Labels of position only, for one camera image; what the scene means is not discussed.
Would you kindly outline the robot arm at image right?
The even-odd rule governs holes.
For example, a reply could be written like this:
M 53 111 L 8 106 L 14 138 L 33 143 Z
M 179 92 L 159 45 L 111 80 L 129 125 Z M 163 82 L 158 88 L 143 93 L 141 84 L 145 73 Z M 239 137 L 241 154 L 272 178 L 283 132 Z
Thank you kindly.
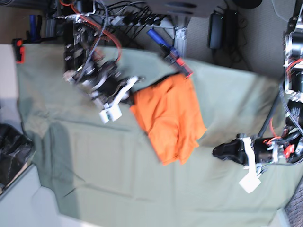
M 212 155 L 231 160 L 260 176 L 269 165 L 294 166 L 303 161 L 303 2 L 295 2 L 285 33 L 284 80 L 266 120 L 255 136 L 243 133 L 229 143 L 215 147 Z M 278 104 L 285 111 L 282 135 L 264 137 L 267 128 L 274 132 L 272 118 Z

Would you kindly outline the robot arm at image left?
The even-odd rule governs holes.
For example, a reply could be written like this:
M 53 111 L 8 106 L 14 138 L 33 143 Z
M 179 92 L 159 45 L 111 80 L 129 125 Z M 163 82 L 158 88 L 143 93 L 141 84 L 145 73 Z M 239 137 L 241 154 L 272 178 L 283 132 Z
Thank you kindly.
M 87 96 L 100 110 L 119 103 L 134 105 L 132 87 L 141 77 L 122 78 L 117 63 L 121 59 L 119 40 L 106 30 L 109 10 L 102 0 L 60 0 L 58 18 L 63 19 L 63 78 Z M 103 62 L 99 42 L 112 41 L 118 55 Z

